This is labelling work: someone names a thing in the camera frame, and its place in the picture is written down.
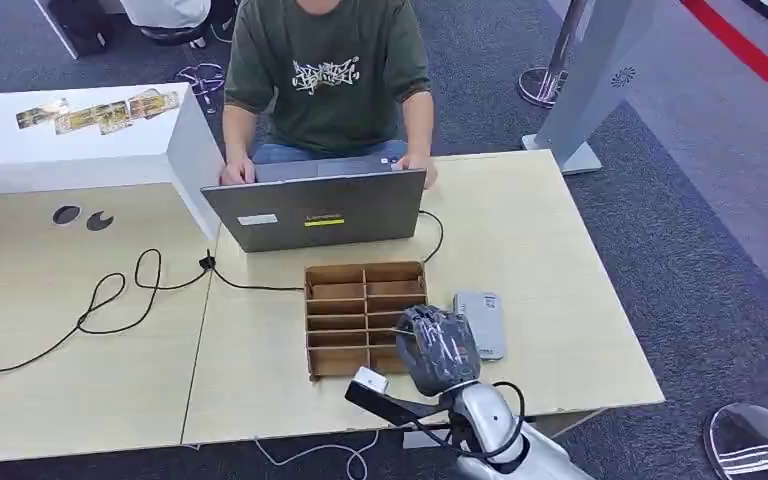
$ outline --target gray carpet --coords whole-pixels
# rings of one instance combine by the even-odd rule
[[[514,78],[550,48],[557,16],[544,0],[414,1],[438,106],[435,152],[517,148],[544,111],[516,96]],[[29,28],[19,19],[15,29]],[[33,49],[59,48],[25,40],[31,58],[45,57]],[[5,79],[11,68],[0,65],[0,91],[159,82],[183,61],[173,50],[131,35],[105,56],[52,67],[4,49],[0,62],[20,72]],[[227,48],[215,45],[205,55],[218,60]],[[568,184],[667,403],[602,415],[561,443],[599,479],[714,479],[700,440],[706,417],[735,400],[768,406],[768,281],[633,109],[621,106],[591,144],[605,168]],[[266,447],[284,458],[324,441],[361,446],[370,437]],[[402,452],[398,440],[385,432],[368,452],[370,479],[455,477],[447,453]],[[252,444],[236,443],[5,463],[0,479],[341,479],[344,461],[343,453],[321,452],[275,469]]]
[[[767,20],[740,0],[708,1],[768,54]],[[768,83],[679,0],[655,2],[647,35],[628,102],[768,278]]]

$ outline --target black bag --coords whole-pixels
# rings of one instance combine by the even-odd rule
[[[113,24],[98,0],[49,0],[48,10],[78,56],[101,53]]]

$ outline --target laptop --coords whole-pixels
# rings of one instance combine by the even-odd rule
[[[409,238],[424,170],[398,159],[309,160],[255,166],[257,183],[202,188],[248,253]]]

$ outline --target cardboard box compartment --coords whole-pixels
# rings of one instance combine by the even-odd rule
[[[405,372],[393,329],[405,309],[428,302],[421,263],[308,267],[305,297],[311,380],[352,376],[361,366]]]

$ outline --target hand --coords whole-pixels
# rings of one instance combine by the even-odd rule
[[[434,160],[428,155],[408,152],[396,162],[396,169],[405,170],[408,168],[425,170],[425,188],[430,187],[437,180],[437,167],[434,166]]]
[[[219,183],[222,185],[240,185],[254,183],[254,162],[246,154],[228,152],[225,168]]]

